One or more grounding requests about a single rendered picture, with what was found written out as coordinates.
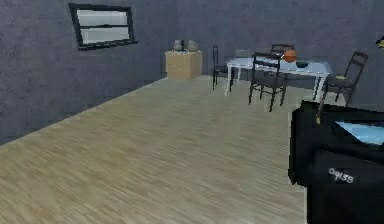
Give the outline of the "light wooden cabinet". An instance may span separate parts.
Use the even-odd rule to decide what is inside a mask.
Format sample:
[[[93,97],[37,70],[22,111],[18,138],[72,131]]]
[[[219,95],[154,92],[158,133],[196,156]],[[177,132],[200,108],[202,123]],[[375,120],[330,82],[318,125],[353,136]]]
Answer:
[[[169,78],[190,80],[202,74],[202,52],[167,51],[166,73]]]

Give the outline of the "orange round pot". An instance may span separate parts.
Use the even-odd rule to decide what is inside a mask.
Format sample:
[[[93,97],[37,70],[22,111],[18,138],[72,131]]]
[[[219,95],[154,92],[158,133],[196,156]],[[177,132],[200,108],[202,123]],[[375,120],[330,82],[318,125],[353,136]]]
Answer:
[[[296,51],[295,50],[286,50],[284,52],[284,55],[283,55],[283,59],[288,62],[288,63],[291,63],[291,62],[294,62],[296,59],[297,59],[297,54],[296,54]]]

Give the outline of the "black television set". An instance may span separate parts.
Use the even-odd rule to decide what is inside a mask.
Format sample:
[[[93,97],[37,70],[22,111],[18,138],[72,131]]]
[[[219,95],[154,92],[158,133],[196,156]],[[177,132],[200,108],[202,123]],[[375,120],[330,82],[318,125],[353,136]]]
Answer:
[[[384,224],[384,112],[303,101],[288,176],[307,189],[308,224]]]

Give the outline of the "black framed window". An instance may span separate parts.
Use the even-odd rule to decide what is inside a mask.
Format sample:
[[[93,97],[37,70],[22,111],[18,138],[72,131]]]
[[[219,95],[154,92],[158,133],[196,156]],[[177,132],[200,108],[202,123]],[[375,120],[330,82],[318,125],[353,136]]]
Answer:
[[[79,51],[138,43],[130,7],[69,3],[68,8]]]

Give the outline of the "black dining chair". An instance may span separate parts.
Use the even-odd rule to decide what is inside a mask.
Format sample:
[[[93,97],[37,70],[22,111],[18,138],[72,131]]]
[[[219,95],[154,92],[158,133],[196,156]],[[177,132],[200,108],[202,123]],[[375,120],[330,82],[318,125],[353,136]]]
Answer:
[[[218,46],[217,45],[213,46],[212,59],[213,59],[212,89],[215,89],[215,86],[218,84],[218,74],[219,73],[230,73],[230,75],[231,75],[230,85],[233,85],[234,69],[228,70],[228,67],[226,64],[220,64],[219,63],[219,52],[218,52]]]
[[[252,56],[248,104],[252,103],[254,91],[260,92],[259,98],[266,93],[271,96],[269,111],[272,111],[276,94],[281,94],[280,105],[283,105],[287,90],[288,76],[281,71],[282,57],[264,52],[254,52]]]
[[[322,110],[325,104],[326,96],[330,89],[336,90],[335,101],[338,101],[339,96],[342,93],[347,94],[345,99],[345,105],[348,106],[351,101],[351,97],[355,91],[357,83],[361,74],[366,66],[369,55],[361,51],[355,51],[347,65],[347,68],[343,74],[336,74],[328,77],[324,82],[324,91],[319,101],[319,106],[316,112],[315,122],[320,125],[322,122]]]
[[[270,50],[271,54],[282,56],[287,50],[294,50],[294,44],[273,44]]]

